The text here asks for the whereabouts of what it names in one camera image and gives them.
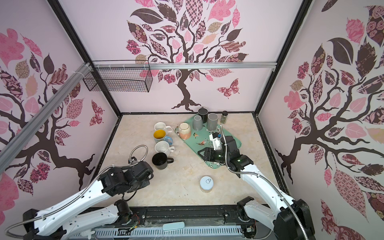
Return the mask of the white ribbed-bottom mug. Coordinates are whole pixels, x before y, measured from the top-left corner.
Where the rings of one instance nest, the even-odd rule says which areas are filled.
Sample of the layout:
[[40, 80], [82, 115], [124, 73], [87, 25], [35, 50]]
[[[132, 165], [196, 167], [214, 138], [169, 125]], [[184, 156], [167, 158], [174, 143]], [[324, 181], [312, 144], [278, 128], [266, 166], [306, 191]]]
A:
[[173, 131], [173, 128], [171, 126], [168, 126], [167, 124], [165, 124], [164, 122], [157, 122], [155, 125], [154, 125], [154, 129], [155, 131], [157, 130], [163, 130], [165, 131], [166, 133], [171, 133]]

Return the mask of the black white mug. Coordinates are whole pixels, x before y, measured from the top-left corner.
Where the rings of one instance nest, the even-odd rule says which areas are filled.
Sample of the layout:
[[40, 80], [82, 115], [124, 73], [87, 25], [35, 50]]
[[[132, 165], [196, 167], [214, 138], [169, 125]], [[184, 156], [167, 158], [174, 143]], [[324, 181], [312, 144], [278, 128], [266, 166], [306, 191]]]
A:
[[165, 153], [156, 153], [152, 157], [152, 163], [158, 170], [164, 170], [168, 164], [174, 162], [173, 158], [169, 158]]

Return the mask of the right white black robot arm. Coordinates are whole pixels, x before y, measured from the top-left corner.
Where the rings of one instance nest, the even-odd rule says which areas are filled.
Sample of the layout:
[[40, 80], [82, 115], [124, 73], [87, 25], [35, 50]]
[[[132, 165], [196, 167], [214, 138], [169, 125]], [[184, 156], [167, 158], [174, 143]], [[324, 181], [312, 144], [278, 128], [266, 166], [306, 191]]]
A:
[[248, 156], [240, 153], [234, 137], [214, 133], [210, 135], [210, 141], [213, 147], [200, 150], [200, 157], [225, 165], [267, 203], [262, 205], [252, 198], [245, 199], [240, 203], [243, 217], [262, 223], [278, 240], [315, 239], [310, 208], [305, 201], [295, 200], [265, 177]]

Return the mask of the blue iridescent mug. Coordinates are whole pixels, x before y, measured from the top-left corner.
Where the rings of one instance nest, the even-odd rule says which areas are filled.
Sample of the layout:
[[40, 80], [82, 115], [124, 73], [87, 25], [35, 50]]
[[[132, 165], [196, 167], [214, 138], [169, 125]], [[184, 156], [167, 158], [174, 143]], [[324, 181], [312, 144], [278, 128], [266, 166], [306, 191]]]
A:
[[156, 143], [165, 141], [167, 142], [170, 146], [173, 145], [173, 139], [169, 137], [164, 130], [156, 130], [153, 134], [154, 140]]

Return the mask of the cream speckled mug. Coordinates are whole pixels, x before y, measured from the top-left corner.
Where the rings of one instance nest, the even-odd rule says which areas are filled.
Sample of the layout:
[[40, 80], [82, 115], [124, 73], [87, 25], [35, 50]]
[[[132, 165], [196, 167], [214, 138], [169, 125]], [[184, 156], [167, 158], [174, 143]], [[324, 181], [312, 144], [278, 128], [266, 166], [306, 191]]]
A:
[[175, 150], [175, 147], [170, 146], [170, 144], [166, 141], [160, 141], [155, 145], [155, 151], [157, 153], [164, 153], [167, 155], [167, 157], [169, 157], [170, 154], [173, 153]]

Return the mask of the orange cream scalloped mug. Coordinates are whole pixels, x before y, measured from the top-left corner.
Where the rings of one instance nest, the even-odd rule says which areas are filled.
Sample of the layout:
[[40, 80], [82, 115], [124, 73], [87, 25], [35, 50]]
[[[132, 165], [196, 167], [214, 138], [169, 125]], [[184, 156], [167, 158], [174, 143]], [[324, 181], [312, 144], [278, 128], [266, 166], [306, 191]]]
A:
[[176, 127], [176, 132], [182, 140], [187, 140], [192, 134], [191, 126], [188, 123], [181, 123]]

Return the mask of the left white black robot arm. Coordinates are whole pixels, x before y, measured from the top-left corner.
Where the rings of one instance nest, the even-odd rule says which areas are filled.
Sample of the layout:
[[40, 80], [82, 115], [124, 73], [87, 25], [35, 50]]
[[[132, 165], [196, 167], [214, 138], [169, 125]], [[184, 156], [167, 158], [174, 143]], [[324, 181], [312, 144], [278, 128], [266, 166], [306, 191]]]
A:
[[133, 216], [128, 202], [119, 199], [115, 203], [95, 211], [94, 205], [116, 195], [134, 193], [150, 184], [153, 169], [147, 162], [134, 166], [109, 166], [84, 190], [66, 200], [37, 211], [23, 214], [26, 234], [24, 240], [66, 240], [76, 234], [114, 223], [126, 224]]

